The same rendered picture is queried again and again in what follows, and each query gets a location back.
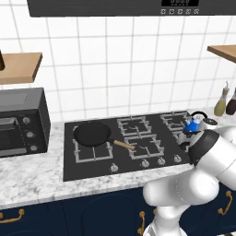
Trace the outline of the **black gas hob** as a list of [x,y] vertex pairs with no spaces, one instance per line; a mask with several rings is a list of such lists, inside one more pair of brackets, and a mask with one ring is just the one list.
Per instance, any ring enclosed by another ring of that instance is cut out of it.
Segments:
[[[73,136],[74,129],[80,123],[66,123],[64,180],[68,182],[188,163],[187,151],[179,147],[177,139],[190,116],[187,111],[179,111],[101,120],[111,128],[112,138],[135,146],[134,150],[109,142],[98,147],[84,147]],[[175,155],[179,155],[182,161],[175,162]],[[165,159],[164,165],[158,164],[159,158]],[[141,164],[144,159],[149,162],[147,168]],[[118,166],[117,172],[111,171],[113,163]]]

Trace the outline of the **black toaster oven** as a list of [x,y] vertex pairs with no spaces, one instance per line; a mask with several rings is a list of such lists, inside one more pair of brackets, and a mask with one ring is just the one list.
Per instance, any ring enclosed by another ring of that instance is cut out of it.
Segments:
[[[24,148],[19,154],[6,157],[45,153],[48,150],[51,121],[43,88],[1,90],[0,119],[11,117],[18,121]],[[30,118],[30,124],[23,123],[24,117]],[[33,132],[35,136],[27,138],[28,131]],[[37,146],[38,150],[31,152],[31,145]]]

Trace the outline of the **navy cupboard door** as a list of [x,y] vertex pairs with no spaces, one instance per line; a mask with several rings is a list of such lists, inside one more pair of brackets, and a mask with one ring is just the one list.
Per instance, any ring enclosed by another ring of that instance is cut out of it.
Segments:
[[[218,209],[228,204],[227,191],[231,191],[233,200],[227,214],[221,216]],[[236,231],[236,191],[221,183],[214,200],[204,205],[190,206],[182,214],[180,226],[188,236],[218,236]]]
[[71,198],[63,208],[69,236],[139,236],[142,189]]
[[43,203],[2,209],[4,219],[16,218],[23,208],[20,221],[0,224],[0,236],[68,236],[65,215],[60,202]]

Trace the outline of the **olive green oil bottle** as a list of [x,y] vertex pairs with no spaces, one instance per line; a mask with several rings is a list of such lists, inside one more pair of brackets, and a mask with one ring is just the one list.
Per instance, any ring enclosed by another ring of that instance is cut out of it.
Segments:
[[214,114],[216,116],[222,116],[226,110],[226,99],[229,93],[229,83],[226,83],[226,87],[222,90],[222,94],[214,108]]

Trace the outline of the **dark object on shelf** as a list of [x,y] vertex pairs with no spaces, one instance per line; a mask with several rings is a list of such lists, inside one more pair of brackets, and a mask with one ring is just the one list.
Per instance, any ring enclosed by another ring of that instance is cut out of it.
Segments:
[[6,66],[5,66],[4,58],[0,50],[0,71],[4,70],[5,68]]

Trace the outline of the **dark red vinegar bottle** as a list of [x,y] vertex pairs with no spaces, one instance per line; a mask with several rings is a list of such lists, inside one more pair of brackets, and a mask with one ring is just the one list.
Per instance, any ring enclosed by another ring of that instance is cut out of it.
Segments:
[[233,96],[226,106],[226,114],[233,115],[236,113],[236,89],[234,90]]

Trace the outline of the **wooden wall shelf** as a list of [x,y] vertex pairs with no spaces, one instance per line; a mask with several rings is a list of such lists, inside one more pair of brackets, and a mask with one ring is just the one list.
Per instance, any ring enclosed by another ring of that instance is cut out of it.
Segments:
[[33,83],[42,53],[3,53],[5,68],[0,70],[0,85]]
[[208,46],[207,50],[236,64],[236,44]]

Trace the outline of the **toaster oven glass door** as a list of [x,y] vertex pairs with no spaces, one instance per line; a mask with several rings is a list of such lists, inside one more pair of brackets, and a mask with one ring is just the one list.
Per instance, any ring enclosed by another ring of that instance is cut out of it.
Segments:
[[18,121],[15,117],[0,119],[0,157],[19,154],[24,148]]

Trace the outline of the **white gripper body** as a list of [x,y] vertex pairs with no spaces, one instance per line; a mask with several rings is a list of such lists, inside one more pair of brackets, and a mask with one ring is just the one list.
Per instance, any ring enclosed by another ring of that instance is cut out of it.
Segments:
[[190,145],[190,135],[180,134],[178,139],[178,145],[183,151],[187,151]]

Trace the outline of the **dark grey range hood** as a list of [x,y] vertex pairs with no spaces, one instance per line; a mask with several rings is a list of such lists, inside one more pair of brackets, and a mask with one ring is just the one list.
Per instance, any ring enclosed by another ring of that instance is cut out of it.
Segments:
[[39,17],[236,16],[236,0],[27,0]]

